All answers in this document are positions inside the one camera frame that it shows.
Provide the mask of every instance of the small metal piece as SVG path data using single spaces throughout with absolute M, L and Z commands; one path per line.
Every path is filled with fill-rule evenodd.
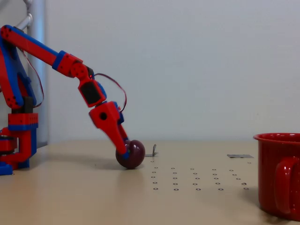
M 230 155 L 227 154 L 229 158 L 253 158 L 251 155 Z
M 155 152 L 156 144 L 153 146 L 152 154 L 146 154 L 145 157 L 155 157 L 158 152 Z

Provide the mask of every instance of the metal bracket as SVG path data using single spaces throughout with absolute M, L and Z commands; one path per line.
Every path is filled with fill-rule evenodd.
M 155 152 L 155 149 L 156 149 L 156 144 L 153 146 L 152 154 L 146 154 L 145 157 L 155 157 L 158 154 L 158 152 Z

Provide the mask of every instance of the hole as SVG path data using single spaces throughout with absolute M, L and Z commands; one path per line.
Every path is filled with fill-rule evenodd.
M 106 120 L 107 119 L 107 115 L 105 112 L 100 113 L 100 119 L 102 120 Z

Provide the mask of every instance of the mug handle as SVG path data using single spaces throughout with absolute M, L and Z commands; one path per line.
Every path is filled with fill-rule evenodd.
M 290 183 L 293 167 L 299 162 L 297 157 L 285 157 L 276 167 L 275 172 L 275 202 L 277 209 L 284 214 L 291 213 Z

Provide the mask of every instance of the red mug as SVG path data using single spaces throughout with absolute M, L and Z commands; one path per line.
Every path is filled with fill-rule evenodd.
M 300 221 L 300 134 L 269 133 L 258 140 L 258 198 L 274 216 Z

